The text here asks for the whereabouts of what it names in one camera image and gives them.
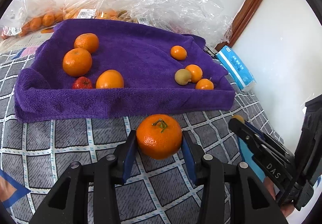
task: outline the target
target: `small orange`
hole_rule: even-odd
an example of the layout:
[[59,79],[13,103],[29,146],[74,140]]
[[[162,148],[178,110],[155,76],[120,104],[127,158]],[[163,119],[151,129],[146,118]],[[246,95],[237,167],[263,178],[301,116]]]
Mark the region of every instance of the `small orange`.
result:
[[91,54],[82,48],[70,50],[65,54],[62,68],[70,76],[81,77],[88,73],[92,67]]
[[63,14],[64,12],[61,9],[56,11],[54,15],[56,23],[62,22],[64,20]]
[[18,34],[20,37],[25,36],[30,31],[30,22],[24,24],[24,26],[21,28],[21,32]]
[[39,30],[42,24],[42,17],[33,18],[30,22],[30,30],[36,31]]
[[190,64],[185,69],[191,72],[191,82],[196,83],[201,80],[202,69],[199,66],[195,64]]
[[179,150],[182,141],[181,127],[168,115],[151,115],[137,128],[136,139],[145,155],[162,160]]
[[99,47],[99,38],[94,33],[84,33],[74,42],[74,48],[83,48],[90,53],[96,52]]
[[210,80],[211,80],[211,78],[209,80],[208,79],[201,79],[199,82],[197,82],[195,89],[213,90],[214,84]]
[[124,80],[117,70],[104,71],[96,81],[96,89],[124,88]]
[[40,33],[52,33],[54,32],[54,28],[46,28],[46,29],[43,29]]
[[76,19],[80,10],[69,8],[68,10],[65,10],[66,14],[64,15],[64,20],[68,19]]
[[187,51],[185,48],[176,45],[171,48],[170,54],[173,59],[176,59],[178,61],[183,61],[187,57]]
[[49,27],[53,25],[54,21],[55,21],[54,14],[48,13],[48,14],[45,14],[44,17],[42,18],[42,25],[45,27]]
[[118,11],[114,11],[114,10],[110,9],[107,11],[99,11],[99,15],[98,15],[97,19],[110,20],[110,19],[112,19],[112,17],[118,17],[118,16],[119,16]]

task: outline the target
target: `gray plaid bedsheet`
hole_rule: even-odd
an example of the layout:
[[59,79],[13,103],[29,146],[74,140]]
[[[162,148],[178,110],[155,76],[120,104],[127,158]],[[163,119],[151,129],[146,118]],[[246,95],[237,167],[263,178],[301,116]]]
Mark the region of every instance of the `gray plaid bedsheet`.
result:
[[[28,223],[50,188],[73,161],[97,162],[113,153],[136,129],[144,116],[116,119],[69,119],[19,123],[14,114],[14,85],[21,69],[33,63],[34,55],[11,60],[13,52],[0,55],[1,169],[31,192],[8,212],[17,223]],[[282,139],[273,131],[254,94],[242,93],[230,75],[236,91],[231,111],[200,111],[172,115],[188,130],[193,141],[222,162],[241,161],[237,137],[229,131],[234,114],[247,118],[255,127]],[[181,151],[157,161],[136,154],[131,177],[116,187],[123,224],[195,224],[203,186],[187,177]],[[225,223],[230,222],[229,184],[225,186]],[[93,187],[89,188],[88,223],[93,223]]]

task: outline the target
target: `red apple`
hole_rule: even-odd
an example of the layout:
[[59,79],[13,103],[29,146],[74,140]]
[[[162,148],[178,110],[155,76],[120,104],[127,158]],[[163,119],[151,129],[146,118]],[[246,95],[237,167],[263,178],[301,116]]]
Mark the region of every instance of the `red apple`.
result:
[[73,83],[72,89],[93,89],[92,82],[90,79],[82,76],[76,79]]

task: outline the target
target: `metal screw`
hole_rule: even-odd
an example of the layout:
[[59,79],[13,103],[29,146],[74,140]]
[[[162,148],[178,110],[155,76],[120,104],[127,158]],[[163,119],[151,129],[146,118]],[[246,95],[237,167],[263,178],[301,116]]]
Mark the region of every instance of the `metal screw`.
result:
[[211,161],[213,159],[213,156],[211,154],[205,154],[203,155],[203,158],[206,160],[206,161]]
[[112,161],[112,160],[114,160],[114,159],[115,159],[115,155],[114,155],[114,154],[108,154],[108,155],[106,156],[106,159],[107,159],[108,161]]
[[248,168],[248,164],[246,163],[246,162],[241,162],[241,163],[239,163],[239,166],[241,167],[241,168],[243,168],[243,169],[246,169],[246,168]]
[[79,166],[79,162],[78,162],[78,161],[74,161],[74,162],[72,162],[72,163],[70,164],[70,167],[71,167],[72,169],[76,169],[76,168],[78,168],[78,166]]

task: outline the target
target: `finger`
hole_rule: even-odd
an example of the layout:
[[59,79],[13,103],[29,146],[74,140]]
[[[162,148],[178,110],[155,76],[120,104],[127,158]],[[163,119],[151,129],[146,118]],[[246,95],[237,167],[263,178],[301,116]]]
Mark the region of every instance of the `finger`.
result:
[[283,215],[285,217],[291,215],[291,213],[294,211],[294,206],[293,204],[286,204],[286,205],[283,205],[281,206],[281,212],[283,213]]
[[265,177],[263,184],[268,190],[268,192],[272,195],[273,199],[275,199],[274,183],[270,180],[270,178]]

